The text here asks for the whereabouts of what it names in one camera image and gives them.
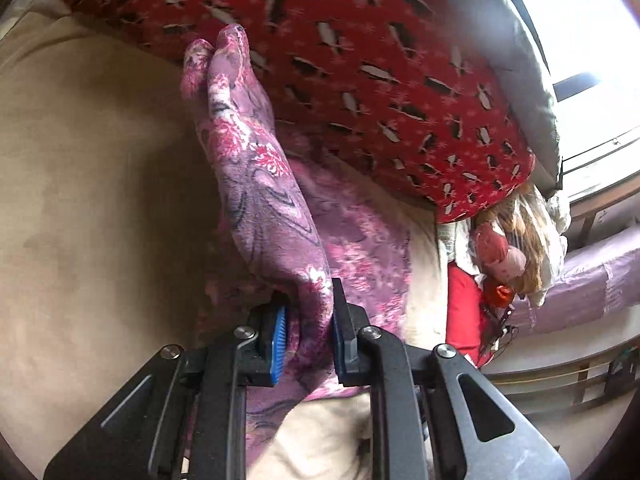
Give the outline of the red pillow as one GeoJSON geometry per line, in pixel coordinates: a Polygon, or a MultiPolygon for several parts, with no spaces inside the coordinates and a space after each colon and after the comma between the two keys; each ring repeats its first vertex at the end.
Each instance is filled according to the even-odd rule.
{"type": "Polygon", "coordinates": [[[482,367],[489,356],[480,354],[486,318],[480,308],[482,292],[470,274],[448,264],[448,304],[446,343],[466,356],[476,367],[482,367]]]}

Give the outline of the beige fleece blanket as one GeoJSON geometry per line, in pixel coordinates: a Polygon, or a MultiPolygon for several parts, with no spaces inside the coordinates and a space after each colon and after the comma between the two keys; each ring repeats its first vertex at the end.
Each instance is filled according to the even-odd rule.
{"type": "MultiPolygon", "coordinates": [[[[1,39],[1,435],[36,479],[160,347],[192,346],[197,314],[213,335],[269,296],[216,229],[178,68],[116,37],[38,9],[1,39]]],[[[290,157],[348,249],[348,300],[397,290],[408,343],[443,341],[431,211],[320,160],[290,157]]],[[[367,393],[300,404],[248,478],[370,479],[368,415],[367,393]]]]}

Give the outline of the purple floral cloth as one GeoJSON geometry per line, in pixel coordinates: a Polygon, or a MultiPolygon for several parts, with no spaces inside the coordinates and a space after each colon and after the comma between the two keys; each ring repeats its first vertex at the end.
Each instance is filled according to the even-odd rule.
{"type": "Polygon", "coordinates": [[[280,382],[247,395],[254,479],[365,479],[369,397],[342,387],[331,356],[334,278],[372,322],[399,334],[410,281],[409,232],[394,202],[298,129],[277,124],[244,29],[186,49],[182,93],[221,198],[220,246],[231,254],[207,291],[220,320],[273,290],[290,296],[280,382]]]}

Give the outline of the lilac bedding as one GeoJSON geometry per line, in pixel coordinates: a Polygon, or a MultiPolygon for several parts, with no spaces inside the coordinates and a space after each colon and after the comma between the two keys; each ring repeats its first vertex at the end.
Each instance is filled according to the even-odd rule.
{"type": "Polygon", "coordinates": [[[514,302],[510,324],[518,336],[566,330],[639,303],[639,228],[631,226],[572,252],[544,304],[514,302]]]}

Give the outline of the doll with red clothes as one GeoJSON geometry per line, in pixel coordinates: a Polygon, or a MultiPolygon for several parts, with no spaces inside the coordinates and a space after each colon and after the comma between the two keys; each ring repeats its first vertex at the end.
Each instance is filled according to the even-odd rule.
{"type": "Polygon", "coordinates": [[[564,192],[545,198],[527,182],[476,217],[471,243],[477,264],[539,308],[560,277],[571,221],[564,192]]]}

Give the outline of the red penguin pattern blanket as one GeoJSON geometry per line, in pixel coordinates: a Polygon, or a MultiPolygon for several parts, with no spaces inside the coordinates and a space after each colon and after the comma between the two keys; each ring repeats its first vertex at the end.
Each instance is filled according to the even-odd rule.
{"type": "Polygon", "coordinates": [[[180,61],[242,26],[277,118],[443,222],[509,196],[535,166],[495,71],[446,0],[63,0],[180,61]]]}

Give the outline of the grey pillow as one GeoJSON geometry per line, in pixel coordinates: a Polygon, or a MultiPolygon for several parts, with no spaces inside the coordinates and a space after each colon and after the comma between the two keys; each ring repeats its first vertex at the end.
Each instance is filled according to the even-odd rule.
{"type": "Polygon", "coordinates": [[[532,180],[545,196],[562,188],[556,100],[544,49],[522,0],[447,0],[495,72],[536,156],[532,180]]]}

